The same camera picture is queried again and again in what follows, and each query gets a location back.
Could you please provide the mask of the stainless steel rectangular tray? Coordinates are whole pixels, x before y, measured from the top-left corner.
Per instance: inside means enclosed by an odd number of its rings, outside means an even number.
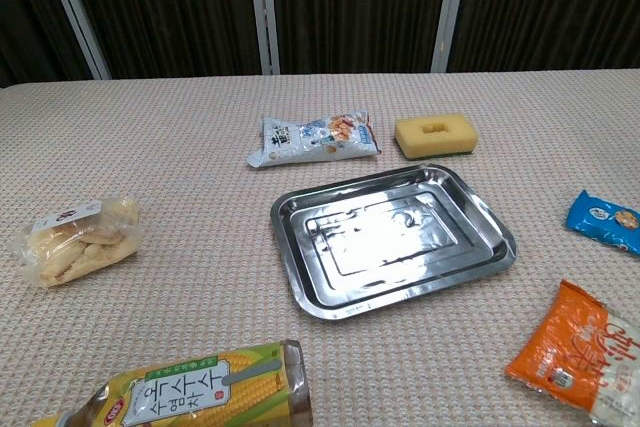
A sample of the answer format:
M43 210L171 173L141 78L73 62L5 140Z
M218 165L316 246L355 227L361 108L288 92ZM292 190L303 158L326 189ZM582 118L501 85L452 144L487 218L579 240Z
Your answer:
M295 301L323 320L482 279L517 258L510 230L436 164L290 192L270 217Z

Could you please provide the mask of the clear bag of bread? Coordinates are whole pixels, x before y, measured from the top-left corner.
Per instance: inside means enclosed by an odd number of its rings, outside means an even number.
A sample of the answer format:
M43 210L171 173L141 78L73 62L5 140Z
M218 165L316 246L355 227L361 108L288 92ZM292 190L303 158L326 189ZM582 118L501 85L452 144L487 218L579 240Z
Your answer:
M136 253L143 239L139 216L131 198L90 200L27 225L12 250L32 283L66 284Z

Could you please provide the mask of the beige woven tablecloth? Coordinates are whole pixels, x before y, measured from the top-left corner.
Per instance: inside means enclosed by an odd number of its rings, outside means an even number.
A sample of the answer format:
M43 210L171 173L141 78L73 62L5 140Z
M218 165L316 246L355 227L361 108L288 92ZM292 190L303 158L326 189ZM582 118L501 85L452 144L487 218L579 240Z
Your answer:
M253 168L265 117L367 111L379 155ZM511 230L506 271L342 321L295 302L281 195L406 165L400 118L462 113L443 159ZM569 280L640 327L640 257L565 226L586 190L640 212L640 70L211 77L0 90L0 427L81 407L113 375L284 338L314 427L589 427L505 366ZM138 254L57 289L20 274L22 227L102 196L141 208Z

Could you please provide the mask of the orange and clear food bag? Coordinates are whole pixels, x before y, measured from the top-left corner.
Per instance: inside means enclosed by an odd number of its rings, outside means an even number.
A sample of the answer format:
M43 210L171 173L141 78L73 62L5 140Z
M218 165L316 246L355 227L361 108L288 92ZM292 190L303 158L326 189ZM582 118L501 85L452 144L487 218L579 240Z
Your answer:
M505 372L599 425L640 427L640 327L567 280Z

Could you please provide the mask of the corn tea bottle yellow label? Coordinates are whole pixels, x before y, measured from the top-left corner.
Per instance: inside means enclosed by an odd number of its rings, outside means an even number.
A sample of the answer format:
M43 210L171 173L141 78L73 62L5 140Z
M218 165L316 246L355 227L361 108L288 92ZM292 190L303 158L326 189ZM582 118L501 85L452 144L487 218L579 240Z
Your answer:
M313 427L296 340L132 370L30 427Z

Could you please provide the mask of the yellow sponge with green base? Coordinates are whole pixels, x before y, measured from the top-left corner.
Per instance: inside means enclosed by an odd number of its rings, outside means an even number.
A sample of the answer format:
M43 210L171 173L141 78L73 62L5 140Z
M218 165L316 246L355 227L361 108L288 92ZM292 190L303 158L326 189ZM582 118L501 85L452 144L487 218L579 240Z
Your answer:
M462 114L398 119L395 140L407 159L472 152L478 135Z

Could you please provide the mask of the grey aluminium frame post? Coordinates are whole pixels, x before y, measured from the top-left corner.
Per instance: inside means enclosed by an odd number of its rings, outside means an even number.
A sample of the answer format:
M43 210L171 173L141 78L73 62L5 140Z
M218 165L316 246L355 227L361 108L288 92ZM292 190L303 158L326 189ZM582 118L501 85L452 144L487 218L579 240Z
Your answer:
M253 0L261 73L280 75L275 0Z
M431 73L447 71L461 0L442 0L431 59Z
M110 69L82 0L60 2L93 78L111 80Z

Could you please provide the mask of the small blue snack packet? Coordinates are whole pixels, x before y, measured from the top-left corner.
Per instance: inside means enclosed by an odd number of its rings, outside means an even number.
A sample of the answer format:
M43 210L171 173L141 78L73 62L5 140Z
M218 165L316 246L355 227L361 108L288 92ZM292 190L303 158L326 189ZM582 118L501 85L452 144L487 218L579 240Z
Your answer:
M640 213L582 190L571 205L566 226L600 243L640 256Z

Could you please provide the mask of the white blue snack bag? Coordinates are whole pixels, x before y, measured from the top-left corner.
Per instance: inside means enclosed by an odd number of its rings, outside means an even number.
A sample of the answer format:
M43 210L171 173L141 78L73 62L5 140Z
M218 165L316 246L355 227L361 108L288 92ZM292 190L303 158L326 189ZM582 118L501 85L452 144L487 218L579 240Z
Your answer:
M263 145L247 157L253 168L330 162L381 153L367 111L294 123L265 117Z

